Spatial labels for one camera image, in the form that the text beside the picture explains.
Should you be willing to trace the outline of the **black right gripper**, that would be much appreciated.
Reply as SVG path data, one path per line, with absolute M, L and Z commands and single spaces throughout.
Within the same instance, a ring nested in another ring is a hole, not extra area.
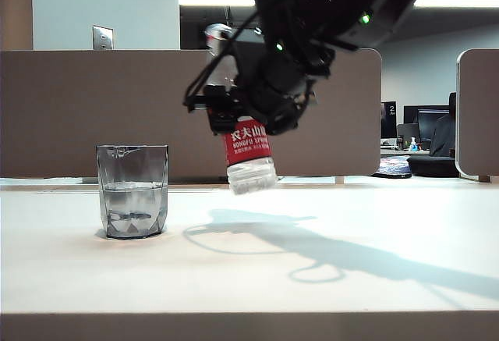
M 244 109 L 265 125 L 269 135 L 298 127 L 316 81 L 283 49 L 260 42 L 237 41 L 234 55 L 236 85 Z M 205 110 L 213 135 L 232 133 L 242 116 L 242 106 L 222 85 L 206 85 L 201 95 L 186 97 L 188 112 Z

